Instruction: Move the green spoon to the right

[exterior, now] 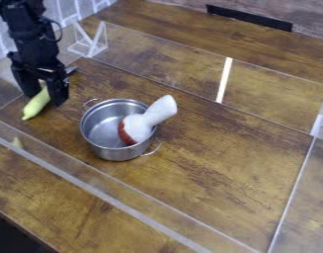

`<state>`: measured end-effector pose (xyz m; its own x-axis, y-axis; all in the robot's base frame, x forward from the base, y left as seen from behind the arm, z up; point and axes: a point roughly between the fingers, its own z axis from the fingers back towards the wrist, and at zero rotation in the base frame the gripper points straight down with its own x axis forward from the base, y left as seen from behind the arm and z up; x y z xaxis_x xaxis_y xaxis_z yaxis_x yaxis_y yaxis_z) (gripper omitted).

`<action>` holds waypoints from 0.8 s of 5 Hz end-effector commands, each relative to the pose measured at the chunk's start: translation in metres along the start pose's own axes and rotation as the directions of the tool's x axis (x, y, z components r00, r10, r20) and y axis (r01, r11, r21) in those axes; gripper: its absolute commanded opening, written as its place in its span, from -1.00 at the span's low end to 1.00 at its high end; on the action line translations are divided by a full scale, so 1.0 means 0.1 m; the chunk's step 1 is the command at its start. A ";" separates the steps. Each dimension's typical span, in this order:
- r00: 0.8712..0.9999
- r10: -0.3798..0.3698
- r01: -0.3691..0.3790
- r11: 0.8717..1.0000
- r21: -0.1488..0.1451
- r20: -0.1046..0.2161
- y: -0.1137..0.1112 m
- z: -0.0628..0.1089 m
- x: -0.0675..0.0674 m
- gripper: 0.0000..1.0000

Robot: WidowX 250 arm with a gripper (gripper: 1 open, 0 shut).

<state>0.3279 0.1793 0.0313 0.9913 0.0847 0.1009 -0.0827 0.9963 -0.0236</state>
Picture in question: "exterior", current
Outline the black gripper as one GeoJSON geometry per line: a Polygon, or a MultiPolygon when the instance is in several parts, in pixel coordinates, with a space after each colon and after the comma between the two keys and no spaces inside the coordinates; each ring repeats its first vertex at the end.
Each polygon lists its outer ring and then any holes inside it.
{"type": "Polygon", "coordinates": [[[34,98],[42,91],[39,79],[47,80],[52,104],[59,107],[68,99],[66,66],[58,51],[10,51],[11,70],[24,95],[34,98]]]}

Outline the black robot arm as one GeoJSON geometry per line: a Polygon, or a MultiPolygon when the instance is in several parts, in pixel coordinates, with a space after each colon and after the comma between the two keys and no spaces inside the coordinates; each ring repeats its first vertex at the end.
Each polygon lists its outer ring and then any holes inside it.
{"type": "Polygon", "coordinates": [[[46,10],[44,0],[0,0],[0,17],[18,49],[7,53],[16,82],[34,98],[42,92],[39,80],[44,80],[52,103],[60,106],[68,99],[68,77],[58,59],[62,38],[55,37],[46,10]]]}

